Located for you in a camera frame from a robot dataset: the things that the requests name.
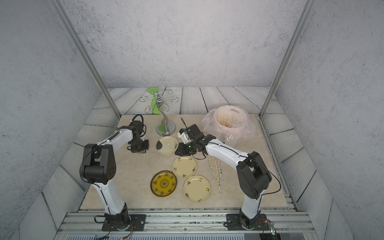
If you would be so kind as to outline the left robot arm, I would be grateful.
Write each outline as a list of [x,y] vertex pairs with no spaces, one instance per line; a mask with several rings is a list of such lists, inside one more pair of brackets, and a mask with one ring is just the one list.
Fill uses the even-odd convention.
[[146,129],[144,117],[137,114],[129,125],[116,128],[116,132],[107,139],[84,147],[80,177],[83,182],[94,186],[105,207],[103,231],[135,230],[127,204],[114,181],[117,172],[115,150],[128,144],[131,153],[145,153],[150,146],[149,140],[144,139]]

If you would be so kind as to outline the wrapped chopsticks on table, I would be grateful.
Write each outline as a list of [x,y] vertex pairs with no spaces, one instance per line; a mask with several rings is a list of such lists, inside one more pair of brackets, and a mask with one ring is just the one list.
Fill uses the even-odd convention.
[[213,175],[213,177],[215,178],[216,175],[215,175],[215,170],[213,168],[213,163],[212,163],[212,160],[210,158],[210,156],[208,156],[208,161],[209,161],[209,167],[210,167],[210,171],[211,171],[211,174]]
[[221,160],[215,158],[215,161],[216,161],[216,170],[217,170],[218,189],[219,189],[219,194],[221,195],[223,193],[222,192],[222,178],[223,178],[223,174],[222,174]]

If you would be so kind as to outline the cream floral plate middle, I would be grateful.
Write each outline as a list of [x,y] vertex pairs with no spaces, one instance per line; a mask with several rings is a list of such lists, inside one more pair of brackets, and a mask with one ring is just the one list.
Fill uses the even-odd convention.
[[173,174],[181,179],[193,176],[197,171],[197,162],[192,157],[178,157],[172,164]]

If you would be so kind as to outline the cream floral plate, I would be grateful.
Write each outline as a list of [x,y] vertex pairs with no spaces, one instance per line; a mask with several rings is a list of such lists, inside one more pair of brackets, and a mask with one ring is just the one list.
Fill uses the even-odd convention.
[[191,176],[184,183],[183,194],[191,203],[202,203],[209,198],[211,185],[203,176]]
[[172,164],[173,174],[181,179],[193,176],[197,171],[197,162],[192,157],[178,157]]

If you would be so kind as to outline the cream plate with black spot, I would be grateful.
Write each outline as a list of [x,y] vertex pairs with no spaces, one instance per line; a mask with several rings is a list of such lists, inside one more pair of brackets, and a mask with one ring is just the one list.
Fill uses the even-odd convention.
[[162,137],[157,141],[156,149],[162,155],[174,154],[179,146],[179,141],[173,136]]

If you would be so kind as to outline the silver metal hook stand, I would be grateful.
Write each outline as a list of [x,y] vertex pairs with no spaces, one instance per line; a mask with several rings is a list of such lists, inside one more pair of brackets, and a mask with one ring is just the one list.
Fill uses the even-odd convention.
[[[163,119],[160,121],[160,123],[156,127],[156,131],[158,135],[162,137],[171,136],[176,131],[176,124],[173,121],[169,120],[168,116],[166,115],[166,112],[170,110],[170,106],[165,102],[165,98],[170,98],[172,103],[178,103],[180,100],[179,97],[172,96],[173,92],[174,92],[173,90],[168,90],[168,96],[164,96],[164,94],[161,94],[159,91],[159,96],[156,102],[156,105],[160,110],[160,114],[163,116]],[[151,104],[152,97],[142,96],[140,98],[140,102],[145,103],[150,101],[150,104]]]

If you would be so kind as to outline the cream floral plate front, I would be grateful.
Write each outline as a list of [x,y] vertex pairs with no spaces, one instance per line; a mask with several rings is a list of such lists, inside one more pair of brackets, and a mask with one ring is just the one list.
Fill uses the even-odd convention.
[[209,198],[211,185],[203,176],[191,176],[184,183],[183,194],[191,203],[202,203]]

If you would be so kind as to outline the yellow patterned plate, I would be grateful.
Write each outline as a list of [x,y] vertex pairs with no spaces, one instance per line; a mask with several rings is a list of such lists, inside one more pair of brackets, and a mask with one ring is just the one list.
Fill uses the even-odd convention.
[[157,197],[167,197],[177,187],[177,177],[170,171],[156,173],[150,183],[152,193]]

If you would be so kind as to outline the white bucket with pink bag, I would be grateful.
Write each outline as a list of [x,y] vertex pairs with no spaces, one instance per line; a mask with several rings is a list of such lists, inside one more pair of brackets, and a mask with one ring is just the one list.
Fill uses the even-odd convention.
[[203,117],[202,126],[204,132],[230,147],[234,147],[240,139],[251,139],[256,134],[250,115],[238,106],[211,109]]

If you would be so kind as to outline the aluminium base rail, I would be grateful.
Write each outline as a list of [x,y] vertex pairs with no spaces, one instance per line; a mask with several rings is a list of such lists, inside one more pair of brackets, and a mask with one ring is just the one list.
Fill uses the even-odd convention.
[[59,225],[56,239],[261,239],[317,240],[308,213],[291,209],[264,209],[247,230],[240,224],[238,209],[132,209],[135,230],[103,231],[101,211],[68,213]]

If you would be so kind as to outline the left aluminium frame post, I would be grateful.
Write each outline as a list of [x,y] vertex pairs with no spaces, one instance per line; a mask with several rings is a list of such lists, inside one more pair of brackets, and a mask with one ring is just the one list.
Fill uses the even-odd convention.
[[103,96],[105,97],[107,103],[110,105],[110,107],[112,108],[115,115],[118,118],[120,118],[122,116],[121,112],[119,111],[117,105],[115,104],[115,101],[111,97],[111,94],[107,90],[106,85],[104,84],[99,72],[97,71],[93,61],[91,60],[91,58],[90,58],[86,48],[84,47],[84,44],[82,43],[78,33],[76,32],[73,24],[71,23],[71,20],[68,17],[62,3],[59,0],[50,0],[49,3],[51,4],[53,10],[55,11],[59,21],[61,22],[62,26],[64,27],[66,33],[68,34],[71,41],[75,45],[81,59],[83,60],[87,69],[89,70],[92,78],[96,82],[96,84],[99,87],[100,91],[102,92]]

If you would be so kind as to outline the aluminium frame post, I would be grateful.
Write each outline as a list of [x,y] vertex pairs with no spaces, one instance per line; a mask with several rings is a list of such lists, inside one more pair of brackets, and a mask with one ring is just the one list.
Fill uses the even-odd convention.
[[55,11],[59,21],[61,22],[62,26],[64,27],[66,33],[68,34],[71,41],[75,45],[81,59],[83,60],[87,69],[89,70],[92,78],[96,82],[96,84],[99,87],[100,91],[102,92],[103,96],[105,97],[107,103],[110,105],[110,107],[112,108],[115,115],[118,118],[120,118],[122,116],[121,112],[119,111],[117,105],[115,104],[115,101],[111,97],[111,94],[107,90],[106,85],[104,84],[99,72],[97,71],[93,61],[91,60],[91,58],[90,58],[86,48],[84,47],[84,44],[82,43],[78,33],[76,32],[73,24],[71,23],[71,20],[68,17],[62,3],[59,0],[50,0],[49,3],[51,4],[53,10]]
[[307,0],[305,2],[305,5],[304,5],[304,8],[303,8],[303,11],[301,13],[301,16],[299,18],[299,21],[295,27],[295,30],[292,34],[292,37],[290,39],[290,42],[289,42],[289,45],[287,47],[287,50],[284,54],[284,57],[281,61],[281,64],[278,68],[278,71],[275,75],[275,78],[274,80],[272,81],[272,84],[270,86],[270,90],[267,94],[267,97],[266,97],[266,100],[263,104],[263,107],[261,108],[261,112],[259,114],[259,117],[262,119],[264,117],[264,115],[267,113],[267,110],[269,108],[269,105],[272,101],[272,98],[274,96],[274,94],[276,93],[278,87],[279,87],[279,84],[284,76],[284,73],[289,65],[289,62],[293,56],[293,53],[295,51],[295,48],[296,48],[296,45],[298,44],[299,40],[300,40],[300,37],[304,31],[304,28],[310,18],[310,15],[311,15],[311,12],[314,8],[314,5],[315,5],[316,1],[315,0]]

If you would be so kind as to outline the right aluminium frame post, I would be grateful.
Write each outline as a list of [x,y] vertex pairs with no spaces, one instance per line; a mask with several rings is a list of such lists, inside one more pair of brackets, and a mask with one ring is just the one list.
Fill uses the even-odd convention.
[[267,94],[267,97],[266,97],[266,100],[263,104],[263,107],[261,108],[261,112],[259,114],[259,117],[262,119],[264,117],[264,115],[267,113],[267,110],[269,108],[269,105],[272,101],[272,98],[274,96],[274,94],[276,93],[278,87],[279,87],[279,84],[284,76],[284,73],[289,65],[289,62],[293,56],[293,53],[295,51],[295,48],[296,48],[296,45],[298,44],[299,40],[300,40],[300,37],[304,31],[304,28],[310,18],[310,15],[311,15],[311,12],[314,8],[314,5],[315,5],[316,1],[315,0],[307,0],[305,2],[305,5],[304,5],[304,8],[303,8],[303,11],[301,13],[301,16],[299,18],[299,21],[295,27],[295,30],[292,34],[292,37],[290,39],[290,42],[289,42],[289,45],[287,47],[287,50],[284,54],[284,57],[281,61],[281,64],[278,68],[278,71],[275,75],[275,78],[274,80],[272,81],[272,84],[270,86],[270,90]]

